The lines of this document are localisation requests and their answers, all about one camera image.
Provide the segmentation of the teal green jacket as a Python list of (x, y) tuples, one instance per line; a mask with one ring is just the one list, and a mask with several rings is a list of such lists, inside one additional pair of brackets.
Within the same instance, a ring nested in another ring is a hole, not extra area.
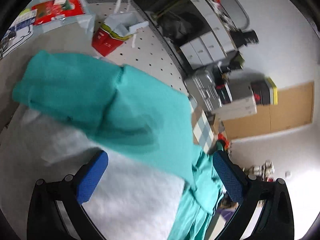
[(186, 95), (129, 65), (40, 51), (12, 98), (106, 148), (184, 179), (169, 238), (204, 239), (222, 181), (212, 157), (193, 142)]

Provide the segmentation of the white fluffy blanket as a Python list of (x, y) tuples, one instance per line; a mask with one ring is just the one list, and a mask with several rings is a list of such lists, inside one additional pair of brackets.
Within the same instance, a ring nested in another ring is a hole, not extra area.
[[(60, 181), (99, 150), (80, 130), (18, 107), (1, 141), (1, 210), (21, 239), (35, 182)], [(167, 239), (184, 180), (112, 150), (107, 154), (108, 167), (84, 204), (93, 223), (106, 239)]]

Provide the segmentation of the checkered bed sheet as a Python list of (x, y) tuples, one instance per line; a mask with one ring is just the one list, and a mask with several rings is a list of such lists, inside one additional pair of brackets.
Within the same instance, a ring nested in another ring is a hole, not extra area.
[(194, 144), (200, 145), (205, 153), (208, 153), (215, 144), (214, 133), (202, 107), (193, 96), (189, 95), (191, 106), (191, 124), (193, 128)]

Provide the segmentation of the white drawer cabinet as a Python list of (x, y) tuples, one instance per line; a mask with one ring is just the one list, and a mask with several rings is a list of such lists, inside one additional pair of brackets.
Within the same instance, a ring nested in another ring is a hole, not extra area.
[(189, 0), (196, 9), (203, 27), (182, 46), (182, 51), (192, 69), (222, 61), (238, 49), (228, 28), (221, 17), (214, 11), (212, 2), (208, 0)]

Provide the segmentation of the red flat package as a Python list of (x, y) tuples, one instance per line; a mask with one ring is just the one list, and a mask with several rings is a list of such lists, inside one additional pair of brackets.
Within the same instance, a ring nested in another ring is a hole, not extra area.
[(80, 0), (67, 0), (64, 4), (54, 4), (54, 1), (48, 1), (33, 5), (31, 8), (37, 10), (33, 25), (85, 14)]

